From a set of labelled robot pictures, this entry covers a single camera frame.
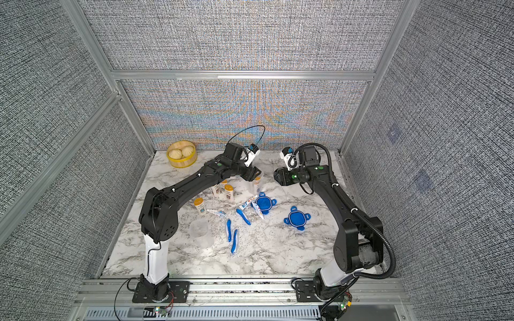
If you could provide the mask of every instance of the clear plastic cup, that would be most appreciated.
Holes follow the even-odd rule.
[[[194,220],[189,225],[189,235],[193,239],[197,247],[206,249],[214,243],[209,221],[205,218]]]

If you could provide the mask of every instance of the small bottle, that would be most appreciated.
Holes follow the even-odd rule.
[[[231,202],[234,201],[234,188],[232,185],[226,184],[225,185],[225,194],[227,195],[227,199]]]
[[[218,196],[219,195],[219,185],[216,184],[215,186],[211,186],[211,191],[214,196]]]
[[[219,187],[220,187],[220,188],[219,188],[219,192],[220,192],[220,193],[223,193],[223,191],[225,190],[225,185],[227,185],[227,183],[228,183],[228,181],[227,181],[227,180],[224,180],[223,182],[221,182],[221,183],[219,184]]]
[[[257,177],[253,180],[253,190],[255,191],[255,194],[258,194],[261,192],[261,178]]]
[[[196,209],[200,214],[205,213],[204,199],[202,197],[198,197],[197,199],[195,199],[194,205],[196,206]]]

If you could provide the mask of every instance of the aluminum frame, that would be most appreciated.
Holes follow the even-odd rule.
[[[98,69],[102,73],[106,83],[109,85],[113,92],[117,92],[122,95],[122,103],[121,108],[123,113],[125,114],[128,122],[136,132],[139,141],[143,145],[144,149],[148,153],[149,156],[153,156],[155,154],[155,147],[152,143],[152,139],[148,135],[146,128],[144,127],[141,119],[137,116],[137,112],[134,109],[132,103],[130,103],[129,98],[127,97],[123,87],[119,82],[116,82],[113,76],[111,75],[112,66],[105,52],[103,51],[100,43],[98,42],[95,33],[91,29],[89,22],[84,15],[84,12],[80,8],[79,4],[76,0],[61,0],[61,4],[68,13],[68,16],[75,26],[75,29],[78,31],[80,38],[84,42],[85,46],[89,50],[89,53],[93,57],[93,60],[97,64]]]
[[[46,167],[34,179],[32,184],[15,200],[0,218],[0,246],[11,235],[12,231],[25,218],[28,212],[36,204],[39,198],[46,192],[68,162],[75,156],[82,144],[89,138],[91,133],[100,124],[102,119],[109,113],[112,107],[120,100],[117,92],[111,93],[87,119],[78,132],[71,137],[66,145],[46,165]]]
[[[409,25],[412,15],[418,7],[419,2],[420,0],[405,0],[401,8],[400,14],[396,19],[393,30],[391,31],[389,39],[387,40],[384,46],[382,55],[380,56],[380,59],[378,61],[377,68],[375,69],[376,76],[374,80],[371,82],[371,84],[369,84],[366,87],[361,102],[355,110],[352,120],[350,121],[350,124],[346,129],[343,141],[341,142],[341,147],[339,148],[341,155],[344,156],[348,151],[348,148],[352,143],[353,137],[359,129],[360,123],[362,122],[362,119],[364,118],[364,115],[366,114],[371,104],[371,101],[373,100],[373,97],[377,92],[378,87],[380,86],[380,82],[382,81],[382,78],[386,73],[387,68],[389,67],[389,64],[394,56],[394,53],[396,52],[396,49],[400,44],[400,40],[403,37],[403,34],[405,33],[405,30],[407,29],[407,26]]]
[[[293,278],[312,279],[312,275],[198,275],[170,276],[170,280],[189,281],[188,300],[175,306],[318,306],[322,303],[299,303],[290,282]],[[128,277],[85,280],[68,320],[81,320],[88,307],[144,307],[132,303],[133,292],[121,285]],[[373,280],[361,278],[352,287],[355,305],[394,305],[406,321],[415,320],[412,305],[398,278]]]
[[[323,70],[113,70],[115,80],[167,79],[167,80],[360,80],[372,81],[373,71]]]

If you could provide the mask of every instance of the textured wall panel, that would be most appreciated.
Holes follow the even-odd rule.
[[[115,69],[373,70],[402,0],[79,4]]]
[[[111,92],[58,0],[0,3],[0,216]]]
[[[2,320],[66,320],[93,278],[148,155],[115,106],[0,247]]]
[[[157,149],[182,139],[223,149],[233,134],[257,124],[266,126],[261,148],[313,141],[336,149],[366,82],[131,80],[123,86]],[[256,142],[260,133],[255,128],[240,142]]]
[[[512,30],[512,2],[421,1],[350,146],[420,320],[514,319]]]

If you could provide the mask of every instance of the marble tabletop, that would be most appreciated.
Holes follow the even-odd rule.
[[[148,189],[173,185],[196,172],[207,160],[222,151],[202,151],[196,162],[187,168],[172,167],[165,152],[157,152],[146,178],[127,217],[113,252],[103,270],[103,276],[139,275],[144,269],[145,247],[141,226],[138,222],[144,196]],[[226,219],[214,214],[199,214],[193,200],[178,211],[179,229],[170,239],[168,270],[174,275],[221,275],[221,274],[312,274],[332,258],[332,246],[337,234],[336,221],[322,199],[305,194],[298,184],[280,186],[273,179],[273,172],[284,163],[279,152],[262,151],[254,165],[263,171],[261,187],[270,198],[278,201],[270,213],[261,219],[253,209],[246,209],[251,225],[243,222],[235,208],[251,197],[248,182],[240,177],[230,178],[234,186],[235,202],[213,196],[208,188],[198,196],[208,209],[222,210],[232,221],[232,230],[238,229],[239,247],[230,253],[227,242]],[[341,170],[335,154],[331,153],[333,171],[339,184],[344,186]],[[326,157],[322,154],[322,164]],[[296,206],[312,218],[304,231],[284,223],[291,206]],[[189,236],[190,223],[204,217],[209,220],[214,243],[207,249],[199,249]]]

